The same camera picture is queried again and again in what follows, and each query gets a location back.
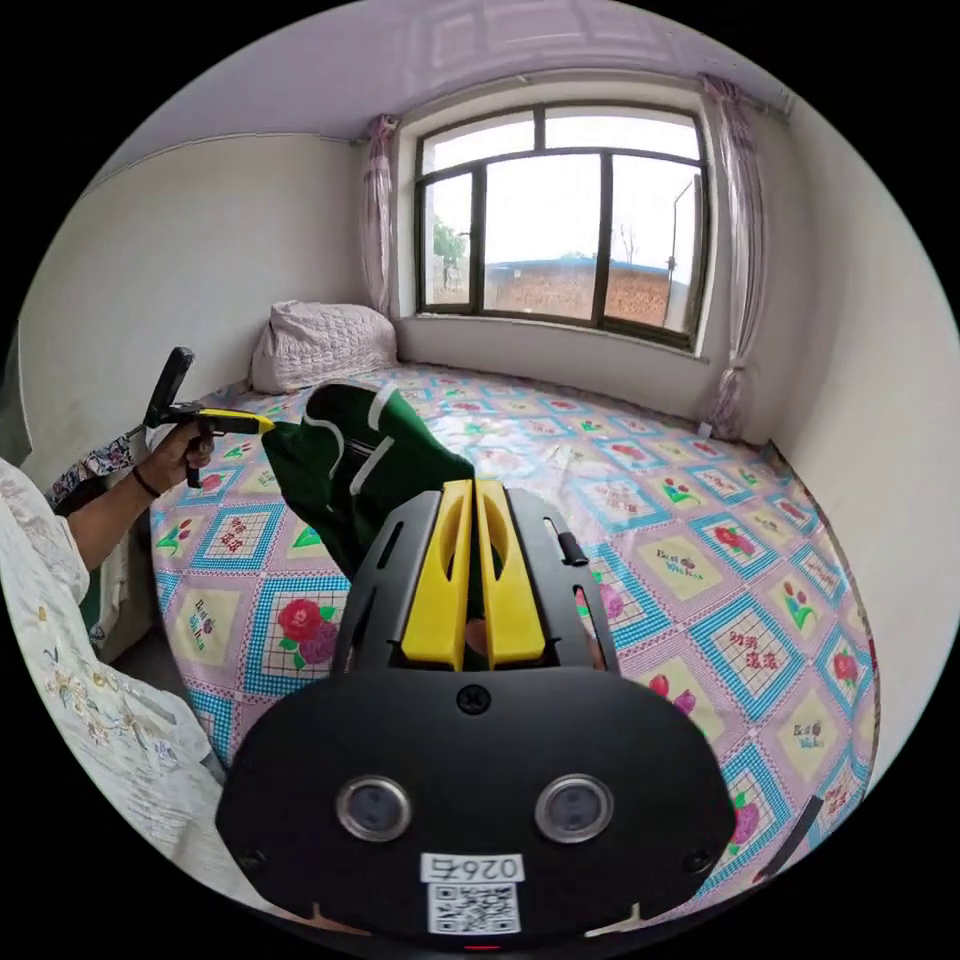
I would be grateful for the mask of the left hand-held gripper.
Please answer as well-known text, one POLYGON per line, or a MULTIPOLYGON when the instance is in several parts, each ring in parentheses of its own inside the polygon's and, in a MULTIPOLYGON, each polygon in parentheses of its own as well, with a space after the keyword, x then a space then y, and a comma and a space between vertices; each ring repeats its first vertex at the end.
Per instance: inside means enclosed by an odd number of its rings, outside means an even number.
POLYGON ((189 425, 193 431, 185 445, 182 460, 184 479, 190 489, 201 489, 200 451, 214 436, 228 434, 262 436, 275 428, 275 423, 260 414, 219 408, 202 407, 196 403, 174 404, 151 415, 146 421, 146 430, 155 437, 158 431, 168 428, 175 431, 189 425))

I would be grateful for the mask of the person's left hand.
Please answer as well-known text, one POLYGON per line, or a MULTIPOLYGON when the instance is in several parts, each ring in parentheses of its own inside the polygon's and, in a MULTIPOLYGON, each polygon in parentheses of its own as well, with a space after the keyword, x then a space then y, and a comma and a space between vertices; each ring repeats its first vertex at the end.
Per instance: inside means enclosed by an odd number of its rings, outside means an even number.
POLYGON ((175 426, 138 464, 134 475, 153 499, 187 479, 190 470, 199 471, 210 462, 214 441, 195 423, 175 426))

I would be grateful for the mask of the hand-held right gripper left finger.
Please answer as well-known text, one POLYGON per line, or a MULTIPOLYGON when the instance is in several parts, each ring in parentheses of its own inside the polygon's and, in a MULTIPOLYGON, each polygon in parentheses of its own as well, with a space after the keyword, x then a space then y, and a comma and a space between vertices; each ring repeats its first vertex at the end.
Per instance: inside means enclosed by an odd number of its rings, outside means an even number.
POLYGON ((472 518, 473 482, 445 484, 401 642, 404 657, 415 665, 463 667, 472 518))

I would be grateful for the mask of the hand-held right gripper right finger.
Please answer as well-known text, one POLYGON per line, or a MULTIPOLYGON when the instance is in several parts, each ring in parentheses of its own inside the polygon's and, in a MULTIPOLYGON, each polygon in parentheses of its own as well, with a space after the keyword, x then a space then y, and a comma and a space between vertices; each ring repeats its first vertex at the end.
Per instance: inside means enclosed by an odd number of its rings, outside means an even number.
POLYGON ((476 482, 476 512, 489 665, 506 669, 533 663, 544 654, 545 638, 502 484, 476 482))

